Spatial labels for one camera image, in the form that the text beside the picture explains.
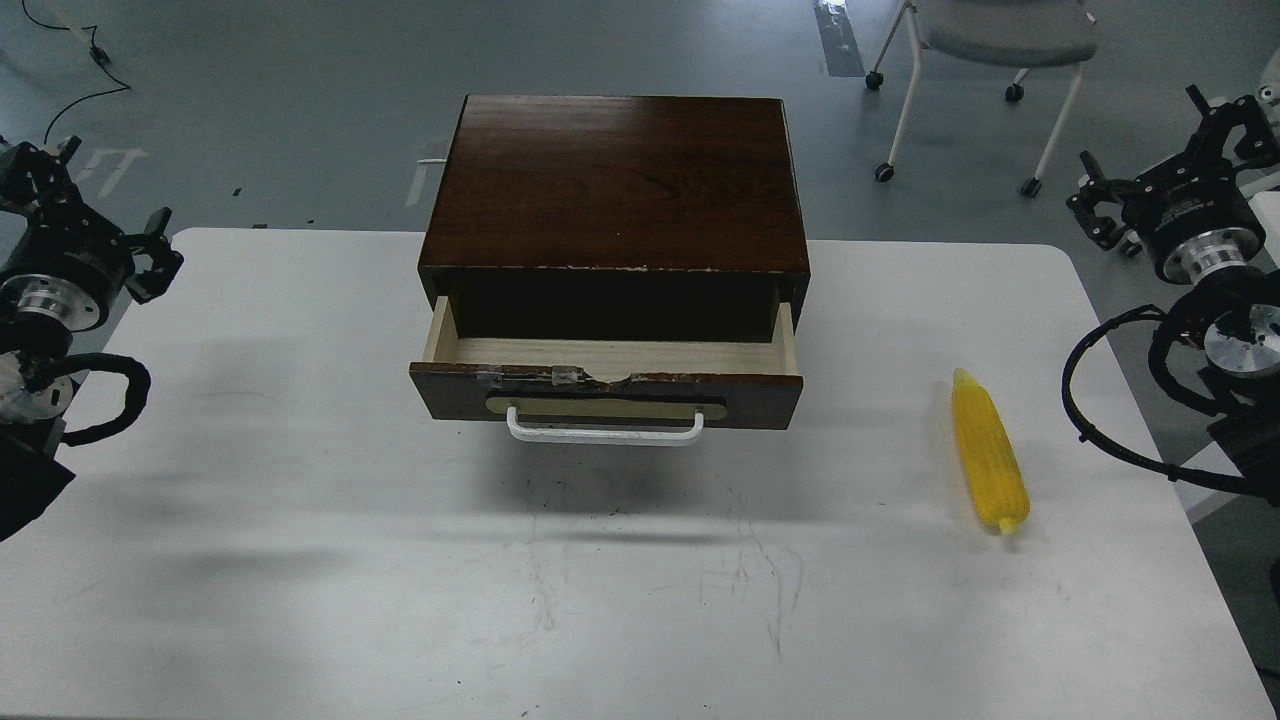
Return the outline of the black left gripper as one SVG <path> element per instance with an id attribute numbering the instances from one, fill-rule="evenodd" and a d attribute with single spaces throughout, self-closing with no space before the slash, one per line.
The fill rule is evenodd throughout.
<path id="1" fill-rule="evenodd" d="M 70 177 L 81 145 L 82 138 L 70 135 L 56 146 L 3 146 L 3 211 L 26 220 L 3 263 L 3 282 L 49 275 L 69 281 L 95 301 L 113 301 L 124 284 L 137 304 L 164 296 L 186 260 L 166 233 L 173 210 L 157 209 L 124 243 L 123 231 L 83 200 Z M 148 266 L 134 272 L 133 256 L 147 258 Z"/>

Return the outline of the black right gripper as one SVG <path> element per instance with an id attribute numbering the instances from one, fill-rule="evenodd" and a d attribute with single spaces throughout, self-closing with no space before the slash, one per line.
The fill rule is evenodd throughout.
<path id="1" fill-rule="evenodd" d="M 1103 251 L 1135 252 L 1138 237 L 1152 263 L 1189 263 L 1190 243 L 1220 240 L 1251 260 L 1265 246 L 1266 232 L 1238 177 L 1277 169 L 1277 120 L 1254 95 L 1211 102 L 1197 85 L 1185 92 L 1199 123 L 1184 149 L 1135 181 L 1108 178 L 1092 152 L 1080 151 L 1085 174 L 1068 197 L 1068 210 Z M 1143 188 L 1139 197 L 1137 183 Z M 1125 201 L 1125 222 L 1097 213 L 1101 204 L 1124 208 Z"/>

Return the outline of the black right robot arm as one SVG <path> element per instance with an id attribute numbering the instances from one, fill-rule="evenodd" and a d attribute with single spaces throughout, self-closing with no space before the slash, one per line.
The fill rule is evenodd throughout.
<path id="1" fill-rule="evenodd" d="M 1060 395 L 1083 443 L 1123 462 L 1219 492 L 1277 502 L 1277 274 L 1254 259 L 1267 233 L 1236 178 L 1277 165 L 1277 136 L 1253 95 L 1187 95 L 1199 123 L 1187 146 L 1133 179 L 1107 177 L 1082 152 L 1085 177 L 1068 209 L 1108 251 L 1144 251 L 1157 278 L 1188 292 L 1171 307 L 1147 304 L 1087 333 L 1069 354 Z M 1120 445 L 1079 409 L 1073 380 L 1085 352 L 1117 328 L 1153 322 L 1147 366 L 1170 400 L 1210 418 L 1208 434 L 1234 474 L 1178 466 Z"/>

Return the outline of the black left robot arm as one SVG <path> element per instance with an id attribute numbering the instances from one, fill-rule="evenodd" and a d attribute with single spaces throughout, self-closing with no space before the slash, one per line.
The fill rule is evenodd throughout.
<path id="1" fill-rule="evenodd" d="M 44 515 L 74 480 L 55 454 L 127 430 L 146 407 L 152 384 L 138 360 L 116 354 L 73 354 L 74 334 L 100 328 L 128 293 L 150 302 L 169 291 L 184 259 L 166 236 L 169 208 L 128 234 L 93 210 L 68 165 L 81 140 L 56 146 L 3 145 L 3 210 L 26 231 L 3 263 L 1 537 L 12 538 Z M 78 430 L 64 416 L 79 373 L 124 378 L 119 414 Z"/>

